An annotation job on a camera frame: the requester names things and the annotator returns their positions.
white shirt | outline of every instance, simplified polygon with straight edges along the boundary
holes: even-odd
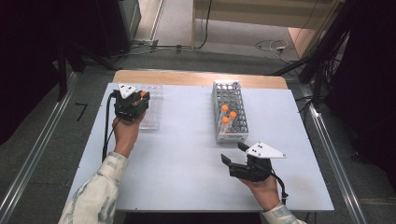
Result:
[[[119,184],[128,159],[116,152],[108,153],[99,170],[67,202],[59,223],[113,223]],[[304,224],[283,204],[262,212],[270,224]]]

hand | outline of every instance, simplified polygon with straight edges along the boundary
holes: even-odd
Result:
[[[139,125],[145,114],[142,114],[139,119],[134,121],[127,121],[120,118],[114,118],[113,129],[116,136],[116,147],[114,151],[128,158],[134,149],[134,143],[139,134]]]
[[[276,179],[273,176],[270,175],[264,181],[260,182],[250,182],[244,179],[239,180],[250,188],[257,202],[264,211],[269,211],[279,204],[280,200],[277,191]]]

white tabletop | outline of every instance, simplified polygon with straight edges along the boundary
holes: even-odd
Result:
[[[81,158],[69,198],[99,168],[105,128],[106,89]],[[211,87],[163,86],[161,127],[141,131],[120,185],[117,209],[128,211],[261,211],[250,190],[229,176],[220,154],[243,163],[246,154],[234,145],[217,145]],[[291,91],[244,89],[242,96],[252,146],[258,141],[287,154],[272,159],[294,211],[333,210],[318,163]],[[114,119],[114,102],[110,122]],[[115,146],[114,137],[108,148]]]

orange cap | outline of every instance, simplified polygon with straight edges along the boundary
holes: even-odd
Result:
[[[228,123],[228,118],[227,118],[227,117],[222,118],[222,119],[221,119],[221,122],[222,122],[222,123]]]
[[[228,106],[227,105],[222,105],[221,106],[221,111],[222,112],[227,112],[227,110],[228,110]]]
[[[230,112],[230,118],[232,118],[232,119],[236,118],[236,112],[235,111],[231,111]]]

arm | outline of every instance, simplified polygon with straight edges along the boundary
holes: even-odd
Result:
[[[67,202],[59,223],[112,223],[119,184],[128,165],[144,115],[128,122],[113,120],[116,146],[91,179]]]
[[[262,209],[262,215],[270,224],[293,223],[304,224],[298,220],[289,209],[279,200],[276,179],[269,176],[261,182],[250,182],[240,179],[247,185]]]

